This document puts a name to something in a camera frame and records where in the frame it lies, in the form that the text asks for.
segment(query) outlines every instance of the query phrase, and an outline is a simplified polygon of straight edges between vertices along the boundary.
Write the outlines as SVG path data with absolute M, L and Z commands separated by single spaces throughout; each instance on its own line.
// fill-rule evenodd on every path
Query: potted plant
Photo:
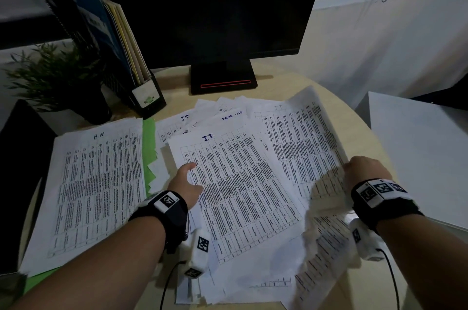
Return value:
M 91 124 L 103 124 L 112 116 L 101 92 L 104 64 L 72 45 L 58 50 L 45 43 L 33 49 L 37 54 L 12 55 L 19 67 L 6 70 L 12 80 L 8 88 L 20 89 L 16 96 L 32 101 L 39 112 L 71 109 Z

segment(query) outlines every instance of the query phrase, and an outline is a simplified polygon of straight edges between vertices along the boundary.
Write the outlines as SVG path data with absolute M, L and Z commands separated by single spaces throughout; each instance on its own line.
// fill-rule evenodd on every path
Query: black cable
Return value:
M 171 271 L 169 273 L 169 276 L 167 277 L 166 285 L 164 286 L 164 290 L 162 292 L 161 305 L 159 307 L 159 310 L 162 310 L 162 304 L 164 302 L 164 295 L 166 295 L 167 286 L 169 285 L 169 280 L 171 279 L 172 272 L 174 272 L 174 270 L 177 268 L 178 265 L 184 265 L 186 263 L 187 263 L 187 261 L 179 261 L 174 265 L 174 267 L 172 267 L 172 269 L 171 269 Z
M 400 310 L 400 297 L 398 296 L 398 288 L 396 287 L 395 276 L 393 275 L 393 270 L 392 270 L 392 266 L 390 265 L 390 260 L 387 257 L 387 254 L 383 251 L 383 249 L 376 248 L 376 250 L 383 253 L 383 255 L 385 256 L 385 259 L 387 260 L 387 263 L 389 264 L 390 274 L 392 275 L 392 280 L 393 280 L 393 286 L 395 287 L 396 308 L 397 308 L 397 310 Z

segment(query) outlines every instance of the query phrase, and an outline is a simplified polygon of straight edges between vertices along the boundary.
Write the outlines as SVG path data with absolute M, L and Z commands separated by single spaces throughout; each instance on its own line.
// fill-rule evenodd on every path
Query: beige table surface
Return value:
M 365 155 L 379 159 L 385 167 L 395 176 L 391 162 L 383 150 L 377 137 L 371 132 L 361 118 L 342 100 L 329 90 L 306 77 L 296 73 L 287 72 L 277 67 L 267 66 L 258 62 L 252 62 L 258 81 L 258 88 L 227 93 L 189 95 L 188 67 L 173 67 L 156 73 L 167 107 L 154 115 L 156 121 L 168 118 L 187 109 L 193 108 L 197 99 L 217 100 L 219 97 L 235 98 L 244 95 L 248 98 L 261 98 L 272 100 L 285 100 L 312 85 L 330 116 L 336 129 L 338 138 L 346 151 L 348 158 L 354 155 Z M 395 291 L 390 276 L 389 268 L 385 261 L 369 262 L 356 260 L 355 265 L 350 266 L 343 274 L 320 309 L 356 309 L 374 310 L 396 308 Z M 162 287 L 167 278 L 169 265 L 174 264 L 174 259 L 164 260 L 164 268 L 161 275 L 151 281 L 143 293 L 136 309 L 149 310 L 159 308 Z M 401 272 L 394 264 L 394 273 L 400 293 L 400 302 L 403 304 L 407 291 L 406 282 Z M 203 305 L 175 305 L 176 276 L 166 293 L 164 309 L 195 309 L 205 307 Z M 404 304 L 404 309 L 414 309 L 414 298 L 409 294 Z M 263 310 L 284 309 L 280 302 L 256 303 L 256 304 L 219 304 L 208 306 L 211 309 L 238 309 L 238 310 Z

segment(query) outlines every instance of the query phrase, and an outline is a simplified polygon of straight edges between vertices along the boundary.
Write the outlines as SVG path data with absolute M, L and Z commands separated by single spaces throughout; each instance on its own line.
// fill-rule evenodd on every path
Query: monitor stand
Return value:
M 250 60 L 193 64 L 190 68 L 192 95 L 257 88 Z

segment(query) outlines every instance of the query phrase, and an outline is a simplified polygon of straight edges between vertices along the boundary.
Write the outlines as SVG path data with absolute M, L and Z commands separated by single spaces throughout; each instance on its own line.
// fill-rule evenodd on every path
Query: black plant pot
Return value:
M 68 106 L 93 125 L 108 122 L 112 112 L 101 92 L 101 82 L 86 82 L 79 87 L 73 87 L 67 92 Z

